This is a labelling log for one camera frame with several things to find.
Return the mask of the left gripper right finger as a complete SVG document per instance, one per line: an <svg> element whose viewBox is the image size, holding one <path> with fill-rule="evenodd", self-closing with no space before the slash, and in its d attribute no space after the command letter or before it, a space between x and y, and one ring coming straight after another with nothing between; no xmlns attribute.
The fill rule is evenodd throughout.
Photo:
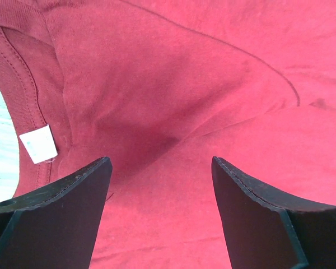
<svg viewBox="0 0 336 269"><path fill-rule="evenodd" d="M294 196L214 157L232 268L336 268L336 206Z"/></svg>

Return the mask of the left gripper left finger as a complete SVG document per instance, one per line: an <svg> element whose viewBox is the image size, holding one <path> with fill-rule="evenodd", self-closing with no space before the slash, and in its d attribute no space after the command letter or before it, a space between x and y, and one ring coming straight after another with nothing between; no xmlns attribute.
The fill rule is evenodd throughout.
<svg viewBox="0 0 336 269"><path fill-rule="evenodd" d="M111 172L102 157L0 202L0 268L89 268Z"/></svg>

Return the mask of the dark red t shirt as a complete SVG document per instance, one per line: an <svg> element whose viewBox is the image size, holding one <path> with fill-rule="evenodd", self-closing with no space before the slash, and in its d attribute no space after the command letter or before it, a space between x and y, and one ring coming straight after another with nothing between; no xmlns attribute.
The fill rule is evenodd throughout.
<svg viewBox="0 0 336 269"><path fill-rule="evenodd" d="M107 156L91 268L230 268L219 156L336 205L336 1L0 1L16 196Z"/></svg>

